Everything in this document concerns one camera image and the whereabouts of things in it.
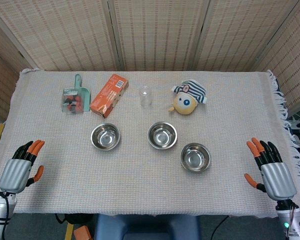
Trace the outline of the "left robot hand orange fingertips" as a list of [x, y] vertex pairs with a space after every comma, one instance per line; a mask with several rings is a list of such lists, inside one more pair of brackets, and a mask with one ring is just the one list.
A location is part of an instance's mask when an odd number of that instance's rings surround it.
[[20, 146], [4, 167], [0, 178], [0, 190], [6, 196], [19, 194], [26, 187], [38, 182], [43, 175], [44, 166], [39, 166], [36, 174], [30, 177], [36, 158], [45, 141], [36, 140]]

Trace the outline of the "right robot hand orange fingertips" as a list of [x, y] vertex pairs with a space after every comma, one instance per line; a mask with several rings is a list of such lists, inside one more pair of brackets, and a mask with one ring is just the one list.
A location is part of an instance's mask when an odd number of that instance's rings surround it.
[[248, 173], [245, 180], [255, 189], [267, 193], [268, 197], [277, 202], [291, 202], [297, 194], [290, 170], [270, 141], [264, 142], [253, 137], [246, 142], [253, 155], [262, 177], [262, 183], [255, 181]]

